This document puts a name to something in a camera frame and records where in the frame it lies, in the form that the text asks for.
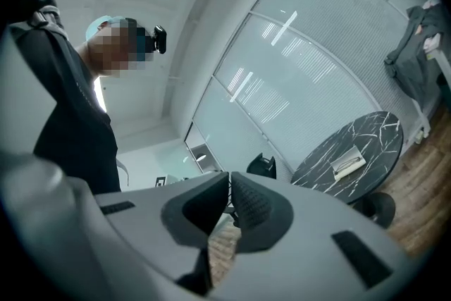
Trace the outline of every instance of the man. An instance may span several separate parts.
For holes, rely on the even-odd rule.
[[[94,81],[147,60],[149,33],[136,20],[103,17],[91,24],[89,39],[74,49],[54,0],[23,0],[10,29],[25,61],[56,100],[34,153],[58,164],[68,176],[85,180],[94,194],[121,191],[116,139]]]

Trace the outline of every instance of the gray coat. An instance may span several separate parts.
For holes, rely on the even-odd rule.
[[[449,35],[449,15],[442,4],[427,9],[414,6],[407,9],[407,15],[409,24],[406,32],[396,50],[387,55],[385,67],[404,93],[423,107],[429,79],[424,41],[439,32]],[[422,30],[415,35],[419,25]]]

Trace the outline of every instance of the light blue cap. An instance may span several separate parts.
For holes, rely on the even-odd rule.
[[[117,23],[119,20],[125,19],[123,16],[101,16],[100,18],[97,18],[94,20],[91,24],[89,24],[89,27],[86,29],[86,40],[91,39],[99,30],[97,27],[101,25],[103,22],[108,23]]]

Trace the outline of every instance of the round table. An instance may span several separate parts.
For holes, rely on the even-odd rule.
[[[352,204],[375,190],[390,175],[402,148],[400,120],[378,111],[345,125],[322,142],[298,167],[291,183],[327,193]],[[356,146],[366,164],[340,180],[331,162]]]

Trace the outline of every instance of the dark jacket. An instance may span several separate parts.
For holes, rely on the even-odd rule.
[[[429,82],[424,41],[437,33],[449,35],[449,17],[442,4],[423,9],[414,6],[407,9],[409,23],[396,50],[387,55],[385,67],[388,74],[396,79],[398,85],[409,97],[415,99],[420,107],[425,101]],[[422,29],[415,34],[418,26]]]
[[[25,7],[56,6],[54,0],[24,0]],[[24,21],[24,8],[13,21]],[[116,167],[116,139],[110,118],[100,108],[94,80],[68,40],[59,33],[37,28],[13,37],[33,73],[56,100],[34,153],[58,164],[72,177],[85,180],[94,194],[121,191]]]

